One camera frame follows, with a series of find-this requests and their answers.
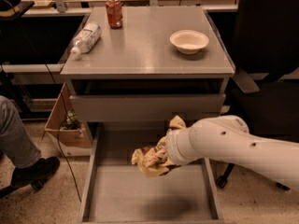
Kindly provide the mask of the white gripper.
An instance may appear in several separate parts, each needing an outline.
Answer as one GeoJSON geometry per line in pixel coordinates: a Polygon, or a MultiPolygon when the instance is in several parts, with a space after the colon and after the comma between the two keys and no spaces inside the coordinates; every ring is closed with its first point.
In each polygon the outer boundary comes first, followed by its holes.
{"type": "Polygon", "coordinates": [[[169,121],[166,133],[166,152],[175,165],[186,165],[195,160],[194,150],[189,139],[189,128],[186,128],[184,120],[175,115],[169,121]]]}

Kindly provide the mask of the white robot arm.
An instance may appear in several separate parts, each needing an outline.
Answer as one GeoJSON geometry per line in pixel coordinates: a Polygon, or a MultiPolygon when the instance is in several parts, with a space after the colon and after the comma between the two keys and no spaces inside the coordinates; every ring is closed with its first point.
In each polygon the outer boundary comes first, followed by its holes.
{"type": "Polygon", "coordinates": [[[299,190],[299,144],[255,136],[237,116],[200,119],[189,128],[169,130],[166,152],[176,165],[209,158],[245,167],[299,190]]]}

